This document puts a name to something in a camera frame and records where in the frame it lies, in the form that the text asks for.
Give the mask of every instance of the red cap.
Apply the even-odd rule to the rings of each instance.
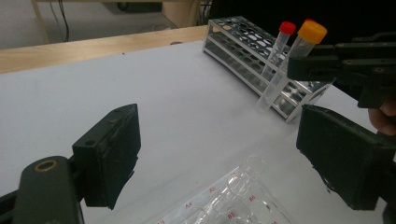
[[[294,25],[289,21],[283,21],[279,27],[279,31],[287,35],[292,35],[295,30],[296,30],[296,25]]]

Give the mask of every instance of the orange cap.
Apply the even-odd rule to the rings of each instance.
[[[300,38],[313,44],[319,44],[326,34],[327,29],[312,20],[305,21],[298,31]]]

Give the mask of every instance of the plastic packaging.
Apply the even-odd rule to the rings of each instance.
[[[153,224],[297,224],[261,182],[263,159],[244,163]]]
[[[277,64],[280,54],[283,52],[283,49],[286,47],[290,36],[294,33],[296,26],[289,22],[283,21],[279,27],[279,34],[277,35],[275,44],[271,50],[270,56],[268,56],[268,63],[262,69],[262,77],[265,79],[271,79],[273,75],[273,68],[269,65],[272,64],[274,67]]]
[[[307,56],[312,48],[321,42],[327,34],[326,28],[312,20],[306,20],[298,32],[298,37],[293,42],[288,56],[279,66],[277,72],[272,77],[267,88],[262,93],[256,104],[259,112],[266,112],[274,103],[278,95],[288,84],[288,62],[289,57]]]

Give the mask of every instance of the test tube rack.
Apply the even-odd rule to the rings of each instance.
[[[259,96],[262,96],[272,76],[263,77],[266,64],[277,71],[286,58],[289,46],[276,64],[268,61],[276,38],[244,17],[209,20],[203,52],[228,67]],[[332,85],[329,82],[295,81],[288,84],[272,104],[272,108],[289,123],[302,111],[302,105],[313,105]]]

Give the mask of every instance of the white surface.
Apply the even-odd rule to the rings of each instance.
[[[262,181],[301,224],[381,223],[384,203],[357,212],[328,193],[295,147],[298,119],[253,109],[258,95],[202,53],[203,42],[148,49],[0,76],[0,195],[24,167],[72,155],[71,146],[112,109],[137,103],[142,147],[113,211],[86,223],[150,223],[239,165],[266,160]],[[331,87],[317,105],[374,130],[366,110]]]

